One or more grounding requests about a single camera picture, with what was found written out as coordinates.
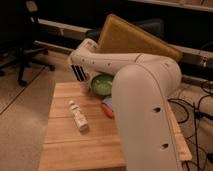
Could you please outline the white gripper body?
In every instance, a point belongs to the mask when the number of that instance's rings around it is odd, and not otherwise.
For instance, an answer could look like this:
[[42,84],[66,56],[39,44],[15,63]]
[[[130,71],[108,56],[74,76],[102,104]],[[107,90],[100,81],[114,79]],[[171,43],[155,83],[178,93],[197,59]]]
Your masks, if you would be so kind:
[[[68,65],[69,65],[69,68],[72,70],[71,66],[72,65],[75,65],[73,64],[71,61],[68,62]],[[91,81],[95,76],[98,75],[98,72],[95,72],[95,71],[92,71],[92,70],[89,70],[89,69],[85,69],[83,68],[86,76],[87,76],[87,79],[85,81],[82,81],[82,82],[88,82],[88,81]]]

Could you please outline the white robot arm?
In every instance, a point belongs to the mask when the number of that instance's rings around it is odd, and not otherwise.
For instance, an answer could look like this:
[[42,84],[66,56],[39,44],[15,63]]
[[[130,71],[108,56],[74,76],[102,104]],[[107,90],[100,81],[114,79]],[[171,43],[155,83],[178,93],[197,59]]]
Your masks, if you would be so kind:
[[177,62],[146,53],[99,53],[85,39],[68,58],[114,77],[112,106],[127,171],[183,171],[169,119],[168,96],[181,83]]

